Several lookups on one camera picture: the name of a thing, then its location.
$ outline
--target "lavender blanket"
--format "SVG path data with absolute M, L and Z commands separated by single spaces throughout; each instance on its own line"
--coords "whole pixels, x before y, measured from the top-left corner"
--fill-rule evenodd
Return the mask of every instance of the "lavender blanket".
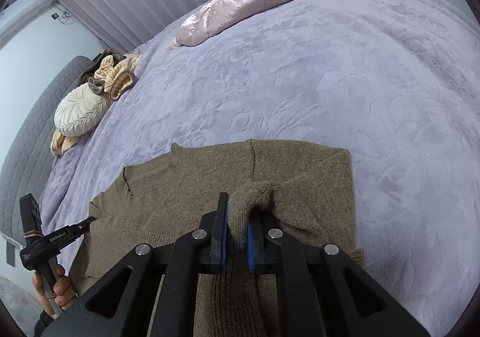
M 137 85 L 58 160 L 45 231 L 85 219 L 122 167 L 172 142 L 339 146 L 366 269 L 444 335 L 480 282 L 479 27 L 443 0 L 294 0 L 172 49 L 185 18 L 137 49 Z

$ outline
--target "gray quilted headboard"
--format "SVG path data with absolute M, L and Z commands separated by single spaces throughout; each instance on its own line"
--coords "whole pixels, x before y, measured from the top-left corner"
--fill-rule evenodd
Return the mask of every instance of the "gray quilted headboard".
M 0 231 L 25 245 L 18 199 L 32 193 L 39 199 L 50 175 L 53 115 L 59 102 L 77 86 L 78 76 L 92 64 L 87 57 L 71 60 L 37 100 L 11 144 L 0 171 Z

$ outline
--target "olive green sweater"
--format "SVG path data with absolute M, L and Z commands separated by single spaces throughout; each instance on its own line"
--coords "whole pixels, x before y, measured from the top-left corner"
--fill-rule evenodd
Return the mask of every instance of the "olive green sweater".
M 253 208 L 273 209 L 284 230 L 304 243 L 336 243 L 358 262 L 349 151 L 299 141 L 249 140 L 181 148 L 122 174 L 90 205 L 97 218 L 71 275 L 84 292 L 139 243 L 174 242 L 230 194 L 229 261 L 198 283 L 195 336 L 278 334 L 274 276 L 248 273 L 245 227 Z

